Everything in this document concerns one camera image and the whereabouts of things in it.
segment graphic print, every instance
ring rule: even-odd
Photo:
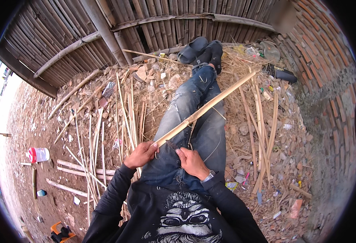
[[[165,215],[160,217],[160,225],[156,232],[146,232],[143,239],[155,240],[150,243],[167,242],[220,242],[222,231],[212,231],[209,222],[209,209],[201,204],[200,197],[191,192],[179,191],[167,196],[164,207]]]

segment jeans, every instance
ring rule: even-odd
[[[207,63],[195,66],[193,76],[182,84],[175,92],[175,97],[164,114],[154,141],[175,128],[198,108],[220,93],[216,81],[216,72]],[[224,102],[214,106],[220,114],[224,114]],[[205,165],[224,174],[226,162],[225,120],[214,109],[208,110],[195,125],[190,143],[197,150]],[[186,127],[170,141],[178,147],[189,148],[191,127]],[[189,175],[181,168],[181,161],[175,150],[166,143],[160,147],[156,157],[143,166],[141,182],[149,185],[166,187],[179,185],[191,191],[207,194],[197,177]]]

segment man's left hand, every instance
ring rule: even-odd
[[[148,163],[155,156],[155,151],[159,153],[158,144],[154,141],[148,141],[140,143],[131,155],[124,161],[124,164],[131,169],[136,169],[137,167],[142,167]]]

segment black sleeve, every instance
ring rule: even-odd
[[[242,242],[267,242],[245,203],[225,187],[222,173],[217,173],[212,179],[202,183],[202,186],[212,196],[221,215]]]
[[[135,172],[135,169],[130,169],[124,164],[116,170],[107,190],[92,213],[93,219],[83,238],[83,243],[103,242],[118,231],[118,223],[123,219],[120,215],[121,206],[127,198],[131,178]]]

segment orange plastic object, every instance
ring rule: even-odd
[[[62,223],[61,221],[57,222],[56,224],[54,224],[53,226],[51,226],[51,231],[54,231],[55,234],[59,234],[60,232],[56,229],[57,225]],[[69,233],[69,237],[68,238],[62,238],[61,243],[67,241],[68,239],[72,238],[76,236],[76,234],[74,233]]]

